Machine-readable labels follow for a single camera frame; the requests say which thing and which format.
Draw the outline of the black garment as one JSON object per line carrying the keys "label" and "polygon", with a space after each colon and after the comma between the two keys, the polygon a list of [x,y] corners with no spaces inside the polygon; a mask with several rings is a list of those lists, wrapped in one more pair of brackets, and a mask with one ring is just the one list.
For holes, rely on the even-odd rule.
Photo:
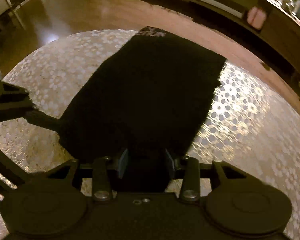
{"label": "black garment", "polygon": [[102,63],[61,117],[60,144],[83,163],[123,158],[119,189],[164,192],[206,120],[225,57],[155,27]]}

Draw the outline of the floral lace tablecloth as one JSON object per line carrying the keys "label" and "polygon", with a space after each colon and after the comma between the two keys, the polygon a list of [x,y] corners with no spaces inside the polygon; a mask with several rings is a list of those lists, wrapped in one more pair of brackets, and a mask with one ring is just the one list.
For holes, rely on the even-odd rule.
{"label": "floral lace tablecloth", "polygon": [[[26,88],[44,113],[59,118],[99,65],[132,30],[94,30],[37,49],[4,81]],[[293,213],[285,229],[300,239],[300,115],[279,94],[227,62],[212,107],[188,155],[202,163],[222,159],[280,189]],[[0,123],[0,149],[26,172],[47,171],[70,159],[58,135],[24,119]]]}

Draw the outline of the pink box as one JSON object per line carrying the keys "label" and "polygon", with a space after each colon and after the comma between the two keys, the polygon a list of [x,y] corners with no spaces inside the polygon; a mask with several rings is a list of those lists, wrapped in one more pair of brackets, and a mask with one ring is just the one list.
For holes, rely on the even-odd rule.
{"label": "pink box", "polygon": [[258,7],[253,7],[248,11],[247,23],[257,30],[261,30],[267,19],[267,13]]}

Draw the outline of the dark wooden sideboard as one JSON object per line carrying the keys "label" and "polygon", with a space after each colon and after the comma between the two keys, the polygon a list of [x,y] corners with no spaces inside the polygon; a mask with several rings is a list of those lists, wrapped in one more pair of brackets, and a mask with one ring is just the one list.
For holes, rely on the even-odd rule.
{"label": "dark wooden sideboard", "polygon": [[[266,62],[279,59],[300,74],[300,20],[274,0],[147,0],[190,16],[232,38]],[[248,11],[267,13],[261,30],[247,23]]]}

